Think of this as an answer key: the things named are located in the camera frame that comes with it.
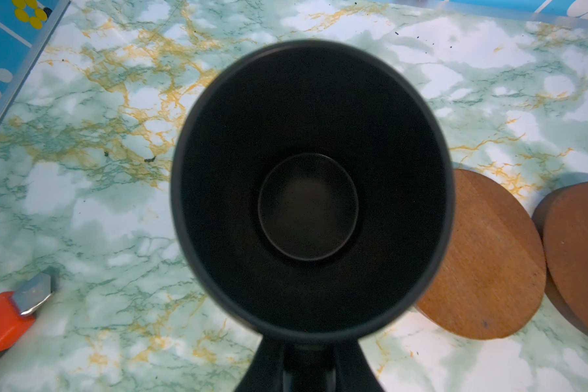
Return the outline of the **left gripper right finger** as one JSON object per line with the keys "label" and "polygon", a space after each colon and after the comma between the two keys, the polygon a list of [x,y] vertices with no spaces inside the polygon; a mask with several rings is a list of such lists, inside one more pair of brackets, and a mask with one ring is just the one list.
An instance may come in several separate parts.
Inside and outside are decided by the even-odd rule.
{"label": "left gripper right finger", "polygon": [[337,392],[384,392],[357,341],[334,346]]}

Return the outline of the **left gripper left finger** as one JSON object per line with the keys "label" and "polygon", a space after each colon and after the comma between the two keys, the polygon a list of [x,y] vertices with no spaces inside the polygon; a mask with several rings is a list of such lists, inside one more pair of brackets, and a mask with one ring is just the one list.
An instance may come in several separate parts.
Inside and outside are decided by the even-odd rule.
{"label": "left gripper left finger", "polygon": [[282,392],[286,344],[264,336],[235,392]]}

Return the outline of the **dark brown round coaster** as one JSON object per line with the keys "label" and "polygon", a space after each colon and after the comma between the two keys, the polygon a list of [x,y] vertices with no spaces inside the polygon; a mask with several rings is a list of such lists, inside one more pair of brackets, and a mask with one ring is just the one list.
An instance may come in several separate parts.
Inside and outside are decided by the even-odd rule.
{"label": "dark brown round coaster", "polygon": [[449,249],[417,308],[458,336],[510,336],[542,303],[547,280],[542,240],[524,207],[494,180],[457,169],[455,185]]}

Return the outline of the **black mug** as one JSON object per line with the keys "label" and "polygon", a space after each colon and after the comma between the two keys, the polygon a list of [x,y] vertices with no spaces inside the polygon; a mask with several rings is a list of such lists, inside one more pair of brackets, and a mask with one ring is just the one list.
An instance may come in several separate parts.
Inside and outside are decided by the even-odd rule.
{"label": "black mug", "polygon": [[225,69],[171,169],[189,267],[226,313],[286,344],[283,391],[336,391],[334,346],[413,306],[452,233],[434,114],[392,67],[337,42],[281,42]]}

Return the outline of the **scratched brown round coaster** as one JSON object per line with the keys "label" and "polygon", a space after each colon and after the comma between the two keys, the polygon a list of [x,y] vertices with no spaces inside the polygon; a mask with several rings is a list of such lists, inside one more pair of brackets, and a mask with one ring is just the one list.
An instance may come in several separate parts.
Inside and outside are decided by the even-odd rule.
{"label": "scratched brown round coaster", "polygon": [[546,256],[547,297],[588,336],[588,182],[548,194],[532,220]]}

